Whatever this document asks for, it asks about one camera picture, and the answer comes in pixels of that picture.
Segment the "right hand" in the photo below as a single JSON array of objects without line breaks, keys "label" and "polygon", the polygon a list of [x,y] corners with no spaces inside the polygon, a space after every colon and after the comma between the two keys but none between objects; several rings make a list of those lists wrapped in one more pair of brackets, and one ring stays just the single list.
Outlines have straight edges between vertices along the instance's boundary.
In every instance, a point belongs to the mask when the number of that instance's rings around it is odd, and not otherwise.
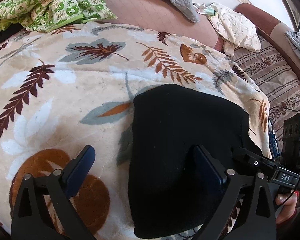
[{"label": "right hand", "polygon": [[277,205],[282,204],[283,208],[277,215],[276,224],[284,223],[291,219],[296,211],[296,205],[298,201],[298,193],[294,192],[291,197],[288,194],[278,194],[275,203]]}]

